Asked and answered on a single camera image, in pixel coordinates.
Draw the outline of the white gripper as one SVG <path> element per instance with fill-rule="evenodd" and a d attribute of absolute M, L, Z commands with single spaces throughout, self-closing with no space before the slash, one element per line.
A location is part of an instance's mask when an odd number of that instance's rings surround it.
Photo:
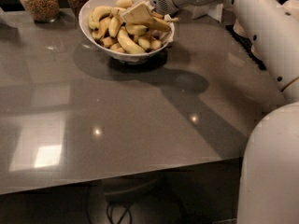
<path fill-rule="evenodd" d="M 197 0 L 132 0 L 134 5 L 121 12 L 120 16 L 126 23 L 141 24 L 152 18 L 152 10 L 163 15 L 177 12 L 187 4 Z"/>

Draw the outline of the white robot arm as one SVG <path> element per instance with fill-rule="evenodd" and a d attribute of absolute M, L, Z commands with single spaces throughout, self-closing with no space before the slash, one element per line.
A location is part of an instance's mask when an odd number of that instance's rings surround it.
<path fill-rule="evenodd" d="M 299 224 L 299 20 L 277 0 L 133 0 L 161 14 L 185 5 L 227 5 L 266 68 L 262 89 L 284 98 L 252 130 L 240 175 L 236 224 Z"/>

